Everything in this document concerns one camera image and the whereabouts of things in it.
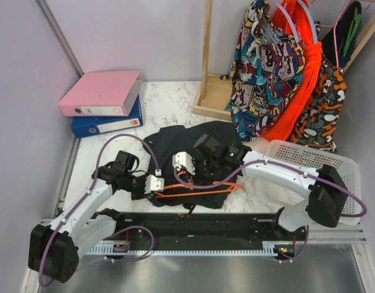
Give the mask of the light blue hanger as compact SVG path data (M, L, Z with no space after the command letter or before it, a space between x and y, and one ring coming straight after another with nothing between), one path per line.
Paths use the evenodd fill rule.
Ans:
M297 0L297 2L302 7L302 9L304 10L305 15L306 15L306 17L309 21L310 29L312 31L313 43L317 44L318 43L318 36L317 36L317 33L316 33L316 27L315 27L315 23L313 21L312 14L310 13L309 8L307 7L307 5L305 4L305 2L303 0Z

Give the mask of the pink hanger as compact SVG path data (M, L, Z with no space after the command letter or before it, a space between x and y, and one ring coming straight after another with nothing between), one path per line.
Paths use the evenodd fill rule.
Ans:
M340 67L340 62L339 62L339 55L338 55L338 44L337 44L337 25L340 19L342 18L345 10L347 9L347 6L350 4L351 0L346 0L346 2L343 4L342 9L340 10L340 13L338 14L334 24L332 26L324 25L321 23L316 23L315 27L325 27L325 28L332 28L333 30L333 42L334 42L334 53L335 53L335 61L336 61L336 67Z

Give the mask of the wooden clothes rack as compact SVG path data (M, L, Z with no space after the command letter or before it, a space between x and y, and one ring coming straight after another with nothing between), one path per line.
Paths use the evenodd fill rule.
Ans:
M196 96L193 113L220 120L230 120L230 113L225 111L232 91L230 80L221 79L217 74L208 72L210 30L212 20L212 1L205 1L204 10L204 38L202 50L202 81ZM344 70L348 70L355 58L367 44L368 40L375 33L375 11L364 25L355 40L354 52L351 60L346 64Z

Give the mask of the orange shorts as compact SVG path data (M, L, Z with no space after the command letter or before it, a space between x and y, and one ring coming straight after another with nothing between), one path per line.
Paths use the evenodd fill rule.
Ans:
M316 86L322 61L322 45L313 43L312 31L304 10L297 1L282 1L281 5L290 15L296 30L304 43L305 68L302 81L290 99L288 106L266 133L261 136L267 141L286 140L302 114L304 107Z

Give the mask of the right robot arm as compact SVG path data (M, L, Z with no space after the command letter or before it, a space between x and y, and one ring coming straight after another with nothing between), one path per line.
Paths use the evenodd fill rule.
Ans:
M335 228L348 198L347 188L337 170L330 165L315 169L281 162L246 145L225 146L208 134L193 148L203 155L194 162L194 182L202 185L228 181L235 175L257 178L288 189L302 197L293 206L280 209L271 225L272 235L286 240L298 228L317 223Z

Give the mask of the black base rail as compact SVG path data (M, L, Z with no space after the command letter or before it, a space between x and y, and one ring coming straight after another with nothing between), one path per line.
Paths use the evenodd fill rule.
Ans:
M116 220L114 238L128 241L130 250L204 252L260 250L263 242L303 241L306 228L285 231L275 214L123 213L104 209L96 215Z

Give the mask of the lilac hanger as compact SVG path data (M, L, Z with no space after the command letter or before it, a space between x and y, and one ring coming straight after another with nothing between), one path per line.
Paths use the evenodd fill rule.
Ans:
M290 15L288 14L288 12L286 11L286 9L280 4L278 3L277 1L273 1L273 0L268 0L268 2L272 3L273 5L277 6L278 9L282 12L282 14L284 15L284 17L287 19L287 22L289 24L289 26L291 27L291 31L293 33L293 37L295 39L295 42L296 43L299 43L300 42L300 38L299 38L299 34L296 30L296 26L295 24L293 23Z

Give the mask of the orange hanger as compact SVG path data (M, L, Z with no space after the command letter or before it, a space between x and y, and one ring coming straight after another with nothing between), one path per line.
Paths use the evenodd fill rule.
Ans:
M193 197L193 196L203 196L203 195L214 195L231 193L236 191L246 191L246 188L238 183L233 183L230 181L225 182L223 185L218 186L214 189L194 189L192 187L187 187L181 183L167 185L163 188L161 192L156 191L154 195L157 198L180 198L180 197Z

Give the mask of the dark navy shorts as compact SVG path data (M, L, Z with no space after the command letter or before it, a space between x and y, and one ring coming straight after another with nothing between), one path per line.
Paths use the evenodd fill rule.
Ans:
M165 179L165 186L179 183L173 175L173 155L185 151L195 159L203 160L205 158L193 147L204 134L213 136L219 143L227 147L239 142L233 124L225 121L210 121L189 128L183 125L168 126L160 128L158 132L144 138L157 158L162 176ZM158 198L154 195L149 198L149 202L157 208L194 204L209 209L221 209L228 196L227 192L218 192L217 194L200 194L201 190L196 192L198 195L186 197Z

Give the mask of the blue binder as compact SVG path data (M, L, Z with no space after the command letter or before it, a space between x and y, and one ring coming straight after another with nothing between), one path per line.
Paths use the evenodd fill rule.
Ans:
M129 116L73 117L71 130L75 137L83 138L143 125L143 113L141 110L140 96L138 95Z

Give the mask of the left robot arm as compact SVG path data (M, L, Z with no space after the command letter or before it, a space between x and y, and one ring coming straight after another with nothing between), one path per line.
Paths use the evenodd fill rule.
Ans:
M150 195L162 190L161 170L135 176L138 157L119 151L115 160L98 167L92 181L71 205L47 225L38 224L30 234L28 268L61 283L75 273L81 257L103 239L119 240L126 226L118 212L98 208L119 190L131 195Z

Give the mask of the green hanger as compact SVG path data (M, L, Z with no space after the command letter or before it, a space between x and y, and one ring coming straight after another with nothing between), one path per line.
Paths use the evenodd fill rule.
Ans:
M351 19L351 23L349 25L349 31L348 31L348 34L346 36L344 45L341 46L341 48L340 48L340 51L341 51L343 57L348 56L348 52L349 52L351 43L352 43L352 41L353 41L353 39L354 39L354 37L357 33L357 30L359 28L361 20L362 20L362 13L359 12L358 7L355 7L354 10L353 10L353 16L352 16L352 19Z

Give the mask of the comic print shorts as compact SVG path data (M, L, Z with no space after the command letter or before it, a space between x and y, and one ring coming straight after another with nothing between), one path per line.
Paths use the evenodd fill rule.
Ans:
M268 1L252 1L246 10L226 79L232 92L230 112L242 141L266 133L284 112L302 81L304 44L292 31L276 27Z

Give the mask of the navy ribbed shorts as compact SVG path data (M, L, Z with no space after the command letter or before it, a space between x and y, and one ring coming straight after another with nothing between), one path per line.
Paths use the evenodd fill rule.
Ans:
M355 7L358 7L358 10L360 13L362 13L362 5L359 1L352 1L350 5L347 6L347 9L345 10L342 18L338 22L337 25L337 44L338 44L338 55L339 55L339 62L340 62L340 67L344 68L347 66L348 62L351 60L351 55L354 52L355 49L355 35L347 57L343 57L342 53L340 51L341 46L344 45L346 36L349 31L349 25L351 23L351 19L353 16L353 10ZM323 53L324 55L334 64L336 65L335 61L335 53L334 53L334 42L333 42L333 30L331 29L326 36L322 39L322 48L323 48Z

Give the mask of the camouflage print shorts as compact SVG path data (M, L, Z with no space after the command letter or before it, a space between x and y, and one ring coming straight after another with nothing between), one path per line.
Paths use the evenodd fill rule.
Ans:
M322 56L316 86L287 141L336 153L334 133L345 101L346 89L343 69Z

